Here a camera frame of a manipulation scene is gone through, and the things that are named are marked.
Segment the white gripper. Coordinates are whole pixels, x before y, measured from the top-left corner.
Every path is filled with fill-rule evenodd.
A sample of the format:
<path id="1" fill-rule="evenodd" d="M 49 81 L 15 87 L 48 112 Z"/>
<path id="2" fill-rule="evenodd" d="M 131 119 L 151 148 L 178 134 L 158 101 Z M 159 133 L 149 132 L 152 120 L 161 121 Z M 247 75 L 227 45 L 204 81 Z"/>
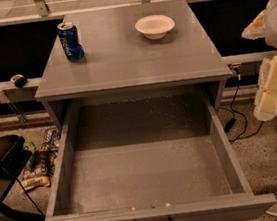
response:
<path id="1" fill-rule="evenodd" d="M 265 35 L 265 10 L 244 28 L 241 37 L 257 40 Z M 277 116 L 277 54 L 262 60 L 258 77 L 259 90 L 254 100 L 254 117 L 259 121 L 271 121 Z"/>

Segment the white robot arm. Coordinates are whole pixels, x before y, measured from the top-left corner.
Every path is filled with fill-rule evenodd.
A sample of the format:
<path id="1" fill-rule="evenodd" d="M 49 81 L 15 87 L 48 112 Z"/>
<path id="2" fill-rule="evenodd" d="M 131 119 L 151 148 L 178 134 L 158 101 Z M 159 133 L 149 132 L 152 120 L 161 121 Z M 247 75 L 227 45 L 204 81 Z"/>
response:
<path id="1" fill-rule="evenodd" d="M 253 40 L 264 38 L 268 46 L 277 48 L 277 0 L 270 0 L 241 36 Z M 272 59 L 263 59 L 259 70 L 253 112 L 257 120 L 270 121 L 277 116 L 277 54 Z"/>

